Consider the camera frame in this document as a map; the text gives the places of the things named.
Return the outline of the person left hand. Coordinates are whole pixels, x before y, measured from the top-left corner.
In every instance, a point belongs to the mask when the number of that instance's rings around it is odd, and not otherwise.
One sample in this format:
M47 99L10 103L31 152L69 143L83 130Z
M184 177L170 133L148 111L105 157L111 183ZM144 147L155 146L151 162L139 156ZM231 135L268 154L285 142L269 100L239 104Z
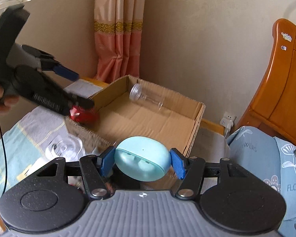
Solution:
M8 95L3 98L4 89L0 86L0 116L8 113L13 106L15 106L20 97L17 95Z

